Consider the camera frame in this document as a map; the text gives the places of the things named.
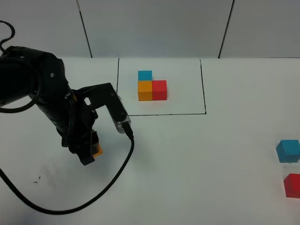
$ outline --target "blue cube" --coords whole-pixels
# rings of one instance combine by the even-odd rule
[[[281,163],[297,163],[300,159],[300,144],[298,140],[281,140],[276,147]]]
[[[139,71],[138,81],[152,81],[152,71],[151,70]]]

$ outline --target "rectangular outline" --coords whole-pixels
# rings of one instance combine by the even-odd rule
[[[205,113],[176,113],[176,114],[146,114],[146,115],[129,115],[129,116],[174,116],[174,115],[206,115],[206,103],[205,103],[205,94],[204,94],[204,83],[203,83],[203,73],[202,73],[202,63],[200,61],[200,73],[201,73],[201,82],[202,82],[202,91],[203,91],[203,101],[204,101],[204,109]],[[118,86],[119,86],[119,64],[120,58],[118,59],[118,75],[117,75],[117,93],[118,93]]]

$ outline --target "cube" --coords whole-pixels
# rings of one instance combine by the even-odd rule
[[[283,183],[286,197],[300,198],[300,174],[290,173]]]
[[[300,159],[300,144],[298,140],[281,140],[276,147],[281,163],[297,163]]]
[[[138,81],[152,81],[152,71],[151,70],[139,71]]]
[[[152,81],[153,100],[167,100],[167,81]]]
[[[152,81],[138,81],[137,94],[139,101],[152,101]]]

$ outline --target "white wall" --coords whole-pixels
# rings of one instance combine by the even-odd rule
[[[80,0],[93,57],[213,57],[232,0]]]
[[[300,57],[299,0],[236,0],[221,58]]]
[[[16,36],[4,46],[25,46],[56,56],[89,57],[75,0],[1,0],[0,20],[11,23]],[[10,29],[0,24],[0,39]]]

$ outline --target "robotic arm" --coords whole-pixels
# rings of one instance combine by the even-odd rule
[[[98,136],[92,128],[98,118],[96,109],[106,105],[117,130],[120,133],[126,133],[131,140],[132,147],[126,161],[111,183],[95,197],[98,199],[118,178],[134,146],[130,118],[117,93],[110,83],[79,90],[71,89],[65,77],[63,61],[51,53],[25,47],[11,46],[3,49],[2,44],[13,38],[15,29],[7,22],[0,22],[5,23],[12,30],[11,37],[0,42],[0,49],[3,51],[0,56],[0,113],[18,113],[36,104],[56,126],[62,137],[61,145],[68,147],[73,154],[77,154],[83,165],[95,161],[94,155],[99,151]],[[16,109],[2,108],[24,96],[29,96],[32,101]],[[86,98],[90,100],[90,105],[86,104]],[[0,176],[14,191],[15,186],[3,171],[0,171]],[[67,214],[78,211],[96,200],[95,198],[90,200],[90,203],[87,202],[83,208],[81,206],[73,210],[53,211],[33,206],[18,190],[14,193],[27,205],[48,214]]]

